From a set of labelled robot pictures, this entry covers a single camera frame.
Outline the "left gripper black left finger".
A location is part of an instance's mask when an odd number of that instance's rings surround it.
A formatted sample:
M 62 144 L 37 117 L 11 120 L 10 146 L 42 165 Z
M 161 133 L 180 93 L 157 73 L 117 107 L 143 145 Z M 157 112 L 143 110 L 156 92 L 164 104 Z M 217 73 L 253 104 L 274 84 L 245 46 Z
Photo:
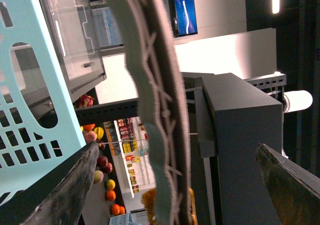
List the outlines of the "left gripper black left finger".
M 22 222 L 23 225 L 76 225 L 81 216 L 87 193 L 93 185 L 99 148 L 91 142 L 76 156 L 76 162 Z

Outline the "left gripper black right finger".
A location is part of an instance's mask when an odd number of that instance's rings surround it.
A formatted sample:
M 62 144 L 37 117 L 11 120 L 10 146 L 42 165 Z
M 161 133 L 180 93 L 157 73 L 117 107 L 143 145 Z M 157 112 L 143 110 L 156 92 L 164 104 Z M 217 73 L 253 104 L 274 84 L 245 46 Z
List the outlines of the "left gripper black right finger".
M 320 179 L 266 144 L 255 159 L 263 184 L 283 225 L 320 223 Z

